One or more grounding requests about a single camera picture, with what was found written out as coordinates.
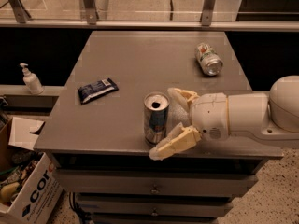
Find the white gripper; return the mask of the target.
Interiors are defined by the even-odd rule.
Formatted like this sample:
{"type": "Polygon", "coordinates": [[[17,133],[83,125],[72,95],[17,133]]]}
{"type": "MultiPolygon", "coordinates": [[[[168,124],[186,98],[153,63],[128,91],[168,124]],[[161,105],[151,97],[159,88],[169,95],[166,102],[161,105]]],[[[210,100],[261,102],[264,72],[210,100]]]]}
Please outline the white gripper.
{"type": "Polygon", "coordinates": [[[227,96],[224,93],[210,93],[199,97],[195,91],[169,88],[169,96],[186,112],[191,124],[184,127],[179,123],[149,151],[154,161],[162,161],[175,154],[194,147],[201,135],[207,141],[225,140],[229,136],[227,96]]]}

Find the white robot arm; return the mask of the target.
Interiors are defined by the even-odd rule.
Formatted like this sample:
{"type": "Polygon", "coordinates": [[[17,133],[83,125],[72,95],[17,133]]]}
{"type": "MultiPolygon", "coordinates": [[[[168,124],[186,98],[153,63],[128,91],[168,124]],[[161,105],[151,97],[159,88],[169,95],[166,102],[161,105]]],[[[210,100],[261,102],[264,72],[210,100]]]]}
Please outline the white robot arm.
{"type": "Polygon", "coordinates": [[[149,151],[161,161],[195,147],[233,136],[271,146],[293,146],[299,139],[299,76],[278,79],[268,93],[225,95],[170,88],[168,94],[188,113],[191,125],[178,124],[149,151]]]}

